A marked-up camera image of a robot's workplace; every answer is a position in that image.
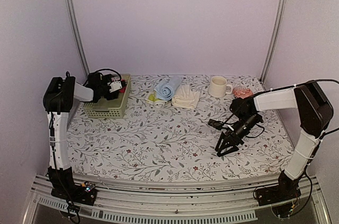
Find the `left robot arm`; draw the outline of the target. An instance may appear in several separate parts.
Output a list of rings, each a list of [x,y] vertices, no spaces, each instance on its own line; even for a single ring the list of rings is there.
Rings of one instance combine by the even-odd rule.
[[[78,83],[69,72],[64,78],[52,78],[43,96],[50,145],[48,175],[53,189],[66,199],[75,199],[80,188],[74,182],[67,152],[67,123],[74,100],[84,103],[97,103],[101,98],[115,100],[126,87],[126,80],[112,69],[100,69],[88,74],[84,84]]]

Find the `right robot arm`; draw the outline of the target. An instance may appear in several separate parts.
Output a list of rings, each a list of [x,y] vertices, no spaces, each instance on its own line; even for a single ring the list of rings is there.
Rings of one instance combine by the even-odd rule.
[[[215,147],[217,156],[238,151],[238,146],[244,144],[244,137],[263,122],[261,113],[277,111],[285,128],[293,125],[299,131],[292,141],[292,156],[279,176],[279,185],[274,188],[276,199],[286,200],[294,193],[298,181],[314,159],[320,142],[332,133],[327,128],[334,109],[320,86],[324,81],[314,79],[234,99],[229,109],[231,116],[238,118],[237,121],[229,123],[211,119],[208,122],[209,126],[222,131]]]

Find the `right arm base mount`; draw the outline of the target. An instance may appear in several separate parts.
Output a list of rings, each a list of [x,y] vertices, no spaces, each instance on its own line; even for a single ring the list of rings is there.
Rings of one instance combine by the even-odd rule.
[[[300,201],[301,192],[299,182],[281,183],[275,186],[263,186],[253,191],[253,198],[259,206],[280,203],[271,207],[273,214],[279,219],[292,216],[297,203]]]

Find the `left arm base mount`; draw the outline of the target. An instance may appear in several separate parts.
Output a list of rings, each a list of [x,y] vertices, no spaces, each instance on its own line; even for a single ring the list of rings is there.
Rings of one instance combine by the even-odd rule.
[[[97,189],[95,184],[83,182],[81,185],[75,185],[74,188],[68,188],[66,191],[63,188],[52,189],[51,195],[67,202],[72,201],[93,206],[97,196]]]

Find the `pink towel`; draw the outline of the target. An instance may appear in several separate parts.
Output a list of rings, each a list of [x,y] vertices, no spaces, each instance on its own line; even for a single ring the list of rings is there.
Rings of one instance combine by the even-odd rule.
[[[120,93],[124,93],[125,91],[126,91],[125,87],[119,90]]]

